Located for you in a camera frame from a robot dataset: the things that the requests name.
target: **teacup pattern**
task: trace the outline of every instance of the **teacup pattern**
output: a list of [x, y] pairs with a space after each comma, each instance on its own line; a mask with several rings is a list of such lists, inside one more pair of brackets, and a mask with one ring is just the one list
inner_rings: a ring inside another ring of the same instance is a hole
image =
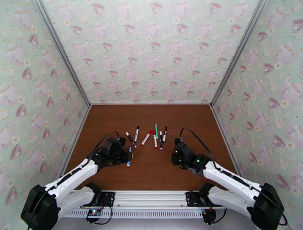
[[302, 7], [269, 4], [215, 105], [242, 175], [275, 186], [288, 230], [303, 228]]
[[86, 95], [99, 104], [210, 103], [257, 5], [43, 2]]
[[24, 229], [25, 199], [59, 176], [86, 105], [31, 1], [0, 13], [0, 229]]

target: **red marker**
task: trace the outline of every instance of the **red marker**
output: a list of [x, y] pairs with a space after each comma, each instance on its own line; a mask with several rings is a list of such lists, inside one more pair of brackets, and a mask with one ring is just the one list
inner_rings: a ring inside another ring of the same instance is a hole
[[150, 134], [152, 133], [152, 130], [149, 130], [148, 134], [146, 135], [146, 137], [144, 138], [144, 140], [142, 141], [141, 145], [144, 146], [145, 142], [147, 141], [148, 137], [150, 136]]
[[156, 138], [156, 131], [155, 131], [155, 130], [153, 131], [153, 134], [154, 134], [155, 148], [157, 149], [157, 148], [158, 148], [158, 145], [157, 145], [157, 138]]

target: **black marker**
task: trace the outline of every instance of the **black marker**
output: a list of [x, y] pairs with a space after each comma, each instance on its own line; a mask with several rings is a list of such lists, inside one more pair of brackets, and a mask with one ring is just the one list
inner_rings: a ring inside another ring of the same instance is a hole
[[163, 143], [165, 143], [165, 139], [166, 139], [166, 134], [167, 134], [167, 126], [165, 126], [165, 129], [164, 129], [164, 135], [163, 135]]
[[138, 133], [139, 133], [139, 126], [137, 126], [137, 130], [136, 130], [136, 134], [135, 134], [135, 140], [134, 142], [136, 143], [137, 142], [137, 138], [138, 138]]
[[133, 146], [134, 146], [135, 148], [137, 148], [137, 146], [136, 146], [134, 140], [131, 138], [130, 134], [129, 134], [128, 132], [126, 132], [125, 134], [126, 134], [126, 136], [128, 137], [128, 139], [130, 140], [130, 142], [133, 144]]
[[160, 131], [160, 149], [163, 149], [163, 142], [162, 142], [162, 131]]

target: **green marker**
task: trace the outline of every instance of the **green marker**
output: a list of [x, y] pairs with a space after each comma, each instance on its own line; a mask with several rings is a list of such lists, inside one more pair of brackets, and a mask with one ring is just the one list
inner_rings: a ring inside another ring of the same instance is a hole
[[156, 139], [158, 139], [158, 124], [155, 124], [155, 128], [156, 128]]

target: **white marker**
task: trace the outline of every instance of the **white marker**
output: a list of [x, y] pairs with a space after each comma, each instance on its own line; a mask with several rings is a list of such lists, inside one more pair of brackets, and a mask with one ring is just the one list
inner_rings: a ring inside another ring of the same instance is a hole
[[158, 148], [158, 145], [157, 145], [157, 139], [156, 139], [156, 131], [154, 130], [153, 133], [154, 133], [155, 148], [157, 149], [157, 148]]
[[162, 142], [162, 131], [160, 131], [160, 149], [163, 149], [163, 142]]
[[165, 129], [164, 129], [164, 135], [163, 135], [163, 143], [165, 143], [165, 139], [166, 139], [166, 134], [167, 134], [167, 126], [165, 126]]
[[138, 138], [138, 133], [139, 133], [139, 126], [137, 126], [137, 130], [136, 130], [136, 134], [135, 134], [135, 140], [134, 142], [136, 143], [137, 142], [137, 138]]
[[130, 142], [133, 144], [133, 146], [134, 146], [135, 148], [137, 148], [137, 146], [136, 146], [135, 142], [133, 141], [133, 139], [131, 138], [130, 134], [129, 134], [128, 132], [126, 132], [125, 134], [126, 134], [126, 136], [128, 137], [128, 139], [130, 140]]
[[149, 130], [148, 134], [146, 135], [146, 137], [144, 138], [144, 140], [142, 141], [141, 145], [144, 146], [145, 142], [147, 141], [148, 137], [150, 136], [150, 134], [152, 133], [152, 130]]

